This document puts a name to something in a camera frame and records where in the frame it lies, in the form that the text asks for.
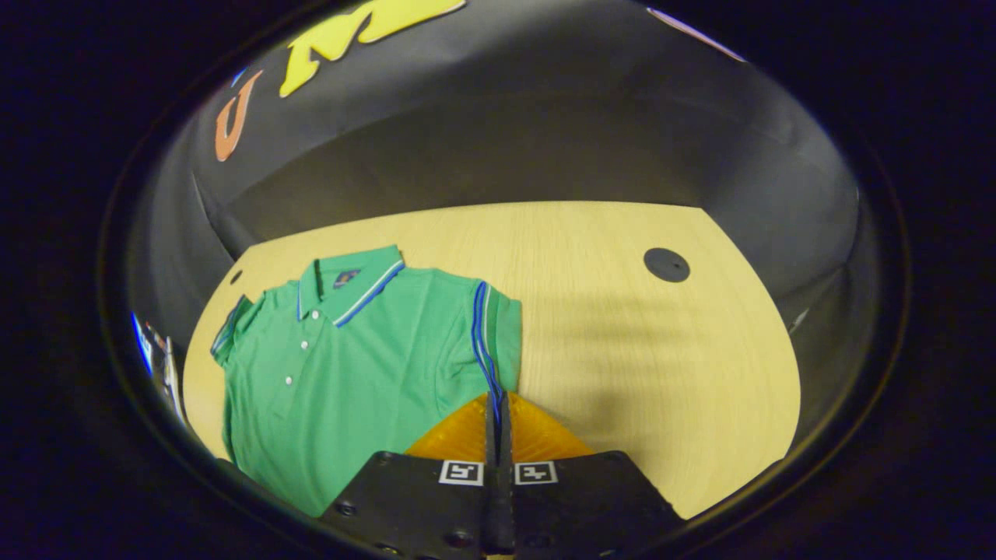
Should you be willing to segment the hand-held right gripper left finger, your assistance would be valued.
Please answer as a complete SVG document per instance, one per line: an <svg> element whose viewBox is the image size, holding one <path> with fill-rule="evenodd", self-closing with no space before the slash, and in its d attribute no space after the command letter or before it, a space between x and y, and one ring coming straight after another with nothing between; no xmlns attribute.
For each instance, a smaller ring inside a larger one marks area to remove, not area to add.
<svg viewBox="0 0 996 560"><path fill-rule="evenodd" d="M500 400L484 394L483 460L380 451L320 516L371 553L484 559L500 553Z"/></svg>

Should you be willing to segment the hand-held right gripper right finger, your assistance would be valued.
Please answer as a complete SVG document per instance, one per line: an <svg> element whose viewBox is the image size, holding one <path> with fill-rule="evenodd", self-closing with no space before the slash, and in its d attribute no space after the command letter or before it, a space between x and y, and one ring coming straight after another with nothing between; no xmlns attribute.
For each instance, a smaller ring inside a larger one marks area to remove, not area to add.
<svg viewBox="0 0 996 560"><path fill-rule="evenodd" d="M633 559L686 522L620 450L598 453L508 391L498 418L498 549L516 559Z"/></svg>

